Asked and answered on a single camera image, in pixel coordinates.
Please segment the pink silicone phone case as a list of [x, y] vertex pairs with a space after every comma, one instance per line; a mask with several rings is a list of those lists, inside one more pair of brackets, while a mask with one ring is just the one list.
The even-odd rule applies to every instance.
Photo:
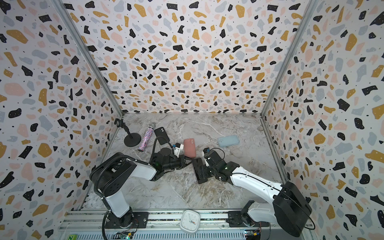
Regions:
[[188, 158], [196, 158], [196, 145], [195, 145], [195, 139], [189, 138], [184, 140], [184, 153], [185, 156]]

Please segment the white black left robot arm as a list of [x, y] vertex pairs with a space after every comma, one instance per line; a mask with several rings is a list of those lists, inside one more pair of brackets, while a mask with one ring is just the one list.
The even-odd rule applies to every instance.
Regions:
[[94, 193], [102, 199], [107, 209], [115, 217], [122, 219], [132, 211], [122, 190], [130, 177], [155, 182], [164, 174], [181, 170], [188, 165], [184, 155], [176, 155], [169, 148], [153, 153], [148, 163], [116, 153], [92, 170], [90, 180], [94, 184]]

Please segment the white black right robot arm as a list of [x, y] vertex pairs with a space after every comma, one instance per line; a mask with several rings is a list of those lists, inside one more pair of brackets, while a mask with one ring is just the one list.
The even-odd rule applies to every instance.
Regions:
[[216, 180], [248, 190], [266, 201], [268, 207], [260, 207], [250, 200], [239, 211], [238, 216], [229, 218], [229, 224], [253, 227], [259, 222], [278, 224], [286, 233], [299, 237], [311, 219], [312, 209], [297, 186], [259, 177], [234, 162], [226, 162], [217, 148], [203, 150], [203, 163], [196, 168], [196, 176], [204, 180]]

